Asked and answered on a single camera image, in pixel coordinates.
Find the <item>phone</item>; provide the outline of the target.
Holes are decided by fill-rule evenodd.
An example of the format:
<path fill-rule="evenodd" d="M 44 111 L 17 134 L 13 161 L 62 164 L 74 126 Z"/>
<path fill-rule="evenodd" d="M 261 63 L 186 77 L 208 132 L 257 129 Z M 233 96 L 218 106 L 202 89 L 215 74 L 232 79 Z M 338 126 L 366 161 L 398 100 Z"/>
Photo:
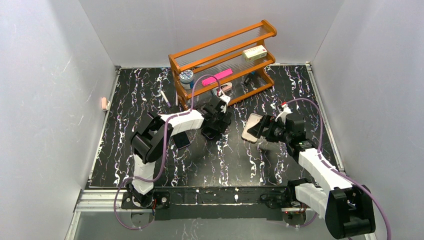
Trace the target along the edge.
<path fill-rule="evenodd" d="M 241 139 L 244 141 L 247 141 L 249 143 L 255 144 L 258 141 L 258 138 L 255 137 L 254 134 L 251 134 L 248 132 L 251 128 L 253 128 L 256 124 L 260 122 L 262 119 L 262 115 L 251 113 L 249 118 L 247 119 L 247 122 L 245 124 L 245 127 L 243 129 L 243 132 L 241 134 Z"/>

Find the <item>purple smartphone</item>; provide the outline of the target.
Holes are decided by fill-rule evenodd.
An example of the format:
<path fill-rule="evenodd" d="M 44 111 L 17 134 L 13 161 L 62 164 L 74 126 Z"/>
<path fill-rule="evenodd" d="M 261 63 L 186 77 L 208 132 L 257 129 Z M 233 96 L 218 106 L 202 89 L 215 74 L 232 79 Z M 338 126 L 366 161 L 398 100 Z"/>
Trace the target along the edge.
<path fill-rule="evenodd" d="M 191 141 L 185 131 L 173 135 L 172 140 L 178 150 L 188 147 Z"/>

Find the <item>black smartphone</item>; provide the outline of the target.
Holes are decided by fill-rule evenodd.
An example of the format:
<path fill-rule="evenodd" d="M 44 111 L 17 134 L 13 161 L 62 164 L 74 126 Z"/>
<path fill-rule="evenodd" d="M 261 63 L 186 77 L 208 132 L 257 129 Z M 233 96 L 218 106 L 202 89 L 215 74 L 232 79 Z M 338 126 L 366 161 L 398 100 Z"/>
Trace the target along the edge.
<path fill-rule="evenodd" d="M 201 130 L 201 134 L 207 139 L 213 140 L 220 134 L 220 132 L 213 128 L 205 127 Z"/>

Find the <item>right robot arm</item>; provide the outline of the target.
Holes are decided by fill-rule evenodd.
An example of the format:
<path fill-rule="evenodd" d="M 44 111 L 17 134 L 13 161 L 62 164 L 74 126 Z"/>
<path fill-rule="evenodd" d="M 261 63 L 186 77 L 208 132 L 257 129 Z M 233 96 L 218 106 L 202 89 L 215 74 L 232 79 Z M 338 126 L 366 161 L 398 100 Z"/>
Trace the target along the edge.
<path fill-rule="evenodd" d="M 329 233 L 335 239 L 354 237 L 375 232 L 373 201 L 365 193 L 365 186 L 357 186 L 340 176 L 338 171 L 307 138 L 305 120 L 297 113 L 284 113 L 279 117 L 252 113 L 242 138 L 255 143 L 260 137 L 268 142 L 282 142 L 287 153 L 318 183 L 305 179 L 287 184 L 288 202 L 297 201 L 324 217 Z"/>

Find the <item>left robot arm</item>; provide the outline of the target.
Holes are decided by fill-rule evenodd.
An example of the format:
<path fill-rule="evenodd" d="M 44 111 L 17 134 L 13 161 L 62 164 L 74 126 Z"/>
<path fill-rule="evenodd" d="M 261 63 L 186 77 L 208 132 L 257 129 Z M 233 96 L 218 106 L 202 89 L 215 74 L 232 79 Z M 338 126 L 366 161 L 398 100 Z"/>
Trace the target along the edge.
<path fill-rule="evenodd" d="M 232 114 L 227 107 L 229 96 L 213 96 L 197 109 L 171 114 L 147 113 L 141 127 L 130 138 L 134 157 L 134 177 L 126 185 L 127 192 L 139 202 L 144 201 L 154 187 L 154 170 L 157 160 L 164 165 L 170 139 L 178 148 L 190 144 L 186 132 L 201 130 L 207 139 L 224 133 L 231 124 Z"/>

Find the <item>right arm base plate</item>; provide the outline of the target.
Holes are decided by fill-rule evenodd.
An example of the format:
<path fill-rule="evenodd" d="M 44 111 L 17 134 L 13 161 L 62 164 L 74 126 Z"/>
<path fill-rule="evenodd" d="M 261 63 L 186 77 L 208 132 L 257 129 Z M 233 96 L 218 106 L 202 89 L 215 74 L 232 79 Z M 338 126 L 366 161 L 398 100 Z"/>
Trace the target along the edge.
<path fill-rule="evenodd" d="M 305 211 L 307 205 L 297 200 L 294 187 L 272 189 L 262 193 L 258 199 L 270 209 L 298 208 L 298 212 Z"/>

